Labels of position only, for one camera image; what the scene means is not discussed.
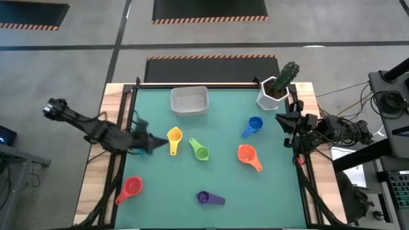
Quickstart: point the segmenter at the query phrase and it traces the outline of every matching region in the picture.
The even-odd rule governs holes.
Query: concrete floor
[[[72,6],[59,31],[0,29],[0,46],[115,44],[125,0],[64,2]],[[398,0],[266,0],[270,16],[266,22],[168,26],[151,24],[152,5],[153,1],[132,3],[123,44],[409,40],[409,17]],[[122,50],[113,82],[143,79],[149,56],[275,54],[280,67],[288,61],[299,63],[297,81],[313,82],[320,95],[365,82],[369,72],[388,70],[408,53],[407,46]],[[0,51],[0,125],[19,133],[16,147],[52,159],[51,167],[41,173],[41,186],[25,190],[12,229],[49,229],[72,223],[89,144],[78,130],[44,118],[41,109],[50,97],[66,98],[73,109],[96,115],[111,56],[112,50]],[[362,88],[318,101],[336,114],[359,100]],[[368,121],[372,132],[382,125],[369,106],[359,118]]]

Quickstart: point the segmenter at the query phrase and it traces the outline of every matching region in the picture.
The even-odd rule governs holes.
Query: hazard stripe tape
[[[30,30],[42,30],[42,31],[56,31],[58,26],[44,26],[44,25],[32,25],[32,24],[14,24],[14,23],[0,23],[0,29],[30,29]]]
[[[268,16],[238,16],[238,17],[203,17],[191,19],[157,19],[153,21],[155,25],[161,24],[183,24],[183,23],[203,23],[203,22],[247,22],[264,21]]]
[[[147,60],[160,59],[215,59],[215,58],[275,58],[273,54],[249,54],[249,55],[201,55],[201,56],[155,56],[148,57]]]

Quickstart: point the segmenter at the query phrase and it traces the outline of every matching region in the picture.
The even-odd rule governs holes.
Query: red measuring cup
[[[119,196],[116,198],[116,205],[121,205],[122,202],[129,197],[136,196],[141,193],[143,188],[142,178],[139,176],[129,177],[123,184],[123,188]]]

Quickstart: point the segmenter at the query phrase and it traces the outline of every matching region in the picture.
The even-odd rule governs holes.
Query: measuring cup handle
[[[243,134],[242,134],[242,137],[243,137],[243,138],[248,138],[254,131],[255,131],[255,130],[254,130],[253,128],[251,128],[250,126],[248,126],[248,127],[244,130],[244,132],[243,132]]]
[[[226,200],[223,197],[219,197],[217,195],[210,194],[209,195],[209,200],[207,203],[209,204],[219,204],[219,205],[224,205]]]
[[[176,156],[176,153],[178,152],[178,141],[169,141],[169,144],[171,145],[171,156]]]
[[[121,205],[124,200],[126,200],[129,196],[125,195],[125,192],[122,190],[118,197],[115,199],[116,205]]]
[[[254,167],[257,171],[259,171],[259,172],[261,172],[261,170],[263,170],[263,166],[260,164],[260,162],[258,161],[258,159],[257,159],[257,160],[253,160],[252,162],[250,162],[250,164],[253,165],[253,167]]]
[[[193,150],[196,152],[200,147],[203,147],[195,138],[190,138],[189,143],[192,146]]]

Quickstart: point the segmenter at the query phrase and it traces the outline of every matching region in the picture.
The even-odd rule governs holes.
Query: keyboard
[[[380,181],[387,182],[395,208],[409,208],[409,171],[388,171],[382,174]]]

